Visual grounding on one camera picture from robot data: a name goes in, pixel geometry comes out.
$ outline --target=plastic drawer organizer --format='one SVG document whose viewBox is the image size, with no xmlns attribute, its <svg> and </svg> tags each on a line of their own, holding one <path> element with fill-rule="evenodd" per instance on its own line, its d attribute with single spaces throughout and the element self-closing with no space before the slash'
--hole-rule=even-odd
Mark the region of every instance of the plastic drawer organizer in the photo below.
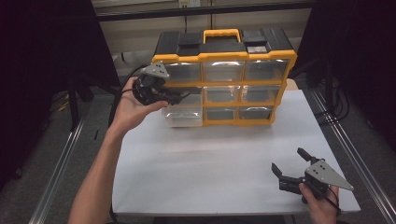
<svg viewBox="0 0 396 224">
<path fill-rule="evenodd" d="M 152 62 L 165 65 L 167 88 L 191 93 L 163 109 L 168 126 L 273 123 L 296 59 L 278 27 L 162 33 Z"/>
</svg>

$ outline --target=forearm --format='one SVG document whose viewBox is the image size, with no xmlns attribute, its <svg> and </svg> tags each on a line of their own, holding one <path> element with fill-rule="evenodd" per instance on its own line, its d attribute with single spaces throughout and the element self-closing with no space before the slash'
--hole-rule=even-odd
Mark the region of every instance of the forearm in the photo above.
<svg viewBox="0 0 396 224">
<path fill-rule="evenodd" d="M 68 223 L 106 223 L 123 134 L 111 128 L 73 203 Z"/>
</svg>

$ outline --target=white wall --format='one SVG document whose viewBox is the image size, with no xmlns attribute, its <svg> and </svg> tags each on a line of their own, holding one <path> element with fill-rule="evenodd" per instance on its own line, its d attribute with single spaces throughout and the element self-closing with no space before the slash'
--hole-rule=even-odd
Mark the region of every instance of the white wall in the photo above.
<svg viewBox="0 0 396 224">
<path fill-rule="evenodd" d="M 255 4 L 265 1 L 214 0 L 213 2 L 215 2 L 216 6 L 229 6 L 242 3 Z M 207 4 L 207 0 L 202 1 L 202 6 L 207 6 Z M 100 7 L 97 8 L 96 11 L 97 13 L 105 13 L 144 11 L 175 7 L 178 7 L 178 1 L 119 7 Z M 213 15 L 212 23 L 214 29 L 260 29 L 262 27 L 281 26 L 289 37 L 291 44 L 297 50 L 304 33 L 309 13 L 310 9 L 291 9 L 219 14 Z M 187 21 L 188 32 L 199 32 L 210 29 L 210 16 L 189 16 Z M 185 22 L 184 17 L 171 17 L 133 21 L 106 21 L 101 22 L 101 26 L 110 52 L 119 53 L 139 50 L 154 50 L 160 33 L 165 31 L 184 32 Z"/>
</svg>

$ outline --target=wall outlet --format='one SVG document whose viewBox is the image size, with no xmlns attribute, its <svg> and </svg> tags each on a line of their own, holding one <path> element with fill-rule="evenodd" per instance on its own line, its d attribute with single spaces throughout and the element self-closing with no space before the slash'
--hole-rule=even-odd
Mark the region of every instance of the wall outlet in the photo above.
<svg viewBox="0 0 396 224">
<path fill-rule="evenodd" d="M 200 7 L 201 0 L 178 0 L 179 7 Z"/>
</svg>

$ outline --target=table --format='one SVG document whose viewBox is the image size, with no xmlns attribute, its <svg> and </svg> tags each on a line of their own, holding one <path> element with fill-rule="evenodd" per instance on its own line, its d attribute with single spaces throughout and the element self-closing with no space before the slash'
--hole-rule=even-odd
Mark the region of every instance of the table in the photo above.
<svg viewBox="0 0 396 224">
<path fill-rule="evenodd" d="M 286 215 L 307 211 L 301 196 L 278 189 L 283 175 L 300 177 L 312 156 L 341 169 L 302 91 L 285 91 L 269 126 L 168 128 L 161 112 L 148 115 L 122 143 L 113 210 L 119 215 Z M 340 207 L 358 212 L 353 192 L 340 189 Z"/>
</svg>

